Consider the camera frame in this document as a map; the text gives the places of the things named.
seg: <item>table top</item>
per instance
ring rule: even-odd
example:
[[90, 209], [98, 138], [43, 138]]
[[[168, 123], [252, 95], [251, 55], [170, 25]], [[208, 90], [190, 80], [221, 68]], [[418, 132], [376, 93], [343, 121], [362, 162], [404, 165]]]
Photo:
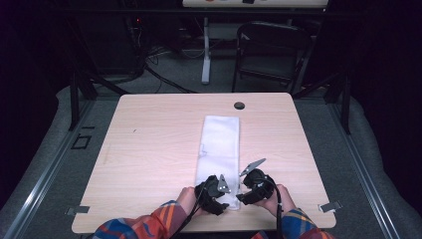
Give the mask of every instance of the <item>table top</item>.
[[[236, 110], [237, 102], [245, 108]], [[318, 210], [328, 198], [290, 95], [166, 94], [120, 98], [81, 201], [90, 210], [76, 215], [73, 231], [90, 233], [113, 218], [150, 214], [184, 186], [195, 186], [206, 116], [239, 117], [239, 171], [266, 158], [259, 168], [283, 183], [318, 227], [335, 225], [332, 212]], [[267, 210], [242, 204], [237, 211], [195, 218], [183, 231], [275, 228]]]
[[183, 7], [193, 8], [325, 8], [328, 0], [183, 0]]

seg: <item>round hole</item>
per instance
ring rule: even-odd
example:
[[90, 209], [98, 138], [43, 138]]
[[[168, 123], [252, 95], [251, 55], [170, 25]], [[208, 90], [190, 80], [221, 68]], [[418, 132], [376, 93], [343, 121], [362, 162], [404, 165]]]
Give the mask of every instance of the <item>round hole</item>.
[[236, 110], [242, 110], [245, 108], [245, 104], [241, 103], [241, 102], [237, 102], [235, 103], [235, 109]]

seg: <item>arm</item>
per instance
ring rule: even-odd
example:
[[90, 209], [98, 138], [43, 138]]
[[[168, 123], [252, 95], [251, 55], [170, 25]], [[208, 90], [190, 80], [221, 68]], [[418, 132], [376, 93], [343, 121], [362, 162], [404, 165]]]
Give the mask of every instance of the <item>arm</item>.
[[[283, 235], [285, 235], [287, 239], [334, 238], [328, 233], [318, 229], [311, 219], [308, 218], [300, 208], [297, 208], [287, 187], [282, 184], [278, 184], [277, 187], [279, 188], [283, 203]], [[277, 216], [277, 203], [277, 194], [275, 190], [270, 198], [261, 200], [255, 203], [255, 205], [264, 207], [273, 216]]]
[[94, 238], [169, 238], [192, 211], [196, 197], [193, 187], [185, 187], [176, 201], [162, 204], [150, 215], [136, 219], [118, 218], [101, 225]]

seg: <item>hand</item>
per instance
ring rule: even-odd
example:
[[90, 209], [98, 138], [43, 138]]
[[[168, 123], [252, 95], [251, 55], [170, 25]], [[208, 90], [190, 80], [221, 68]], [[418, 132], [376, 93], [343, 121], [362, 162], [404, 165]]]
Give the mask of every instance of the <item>hand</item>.
[[[283, 184], [277, 184], [277, 188], [279, 188], [280, 196], [282, 197], [282, 217], [290, 210], [297, 208], [295, 202], [293, 201], [288, 188], [285, 187]], [[277, 191], [276, 189], [273, 192], [273, 195], [268, 199], [263, 199], [254, 203], [254, 205], [264, 207], [267, 209], [273, 216], [277, 217]]]
[[[186, 215], [189, 215], [196, 202], [195, 188], [183, 187], [182, 191], [179, 194], [179, 197], [177, 198], [177, 202], [182, 206], [183, 210], [186, 212]], [[202, 210], [202, 208], [200, 208], [193, 215], [193, 217], [204, 215], [204, 214], [207, 214], [207, 212]]]

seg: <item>white paper towel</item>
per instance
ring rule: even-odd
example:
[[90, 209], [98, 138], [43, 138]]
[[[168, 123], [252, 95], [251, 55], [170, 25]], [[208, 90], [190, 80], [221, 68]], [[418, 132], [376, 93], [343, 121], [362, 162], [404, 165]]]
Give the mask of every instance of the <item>white paper towel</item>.
[[237, 210], [239, 191], [239, 118], [207, 116], [202, 128], [195, 185], [208, 176], [223, 174], [231, 193], [217, 199]]

